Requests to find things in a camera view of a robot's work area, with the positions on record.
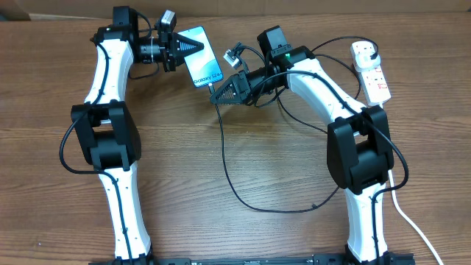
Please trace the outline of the blue Galaxy smartphone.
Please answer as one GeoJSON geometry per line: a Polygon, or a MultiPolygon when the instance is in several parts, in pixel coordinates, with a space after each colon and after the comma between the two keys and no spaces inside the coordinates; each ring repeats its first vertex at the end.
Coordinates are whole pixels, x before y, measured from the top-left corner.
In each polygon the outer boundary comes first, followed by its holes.
{"type": "Polygon", "coordinates": [[[224,75],[210,41],[202,26],[179,32],[179,35],[198,41],[204,45],[203,50],[185,57],[185,64],[196,88],[201,88],[210,83],[216,83],[224,79],[224,75]]]}

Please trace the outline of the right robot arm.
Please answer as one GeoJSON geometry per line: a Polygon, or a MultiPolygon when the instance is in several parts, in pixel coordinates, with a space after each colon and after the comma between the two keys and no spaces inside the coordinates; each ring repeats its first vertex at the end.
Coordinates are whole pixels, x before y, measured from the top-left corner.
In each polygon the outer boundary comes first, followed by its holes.
{"type": "Polygon", "coordinates": [[[382,199],[397,149],[386,112],[345,93],[309,48],[291,46],[280,26],[266,29],[257,41],[264,66],[232,75],[212,91],[210,102],[250,106],[284,90],[304,99],[327,126],[327,168],[344,190],[350,226],[345,253],[318,255],[314,263],[332,259],[336,264],[395,264],[397,258],[383,235],[382,199]]]}

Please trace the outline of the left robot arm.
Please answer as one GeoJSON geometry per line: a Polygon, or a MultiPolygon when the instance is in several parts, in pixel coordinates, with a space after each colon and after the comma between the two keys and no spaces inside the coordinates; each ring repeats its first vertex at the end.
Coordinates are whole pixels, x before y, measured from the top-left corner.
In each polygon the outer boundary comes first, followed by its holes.
{"type": "Polygon", "coordinates": [[[204,45],[174,31],[177,16],[166,10],[154,25],[139,29],[142,14],[129,6],[113,9],[112,24],[91,38],[97,51],[93,84],[81,105],[71,109],[89,174],[97,175],[107,196],[115,236],[112,264],[156,264],[138,195],[141,137],[125,102],[135,63],[175,71],[204,45]]]}

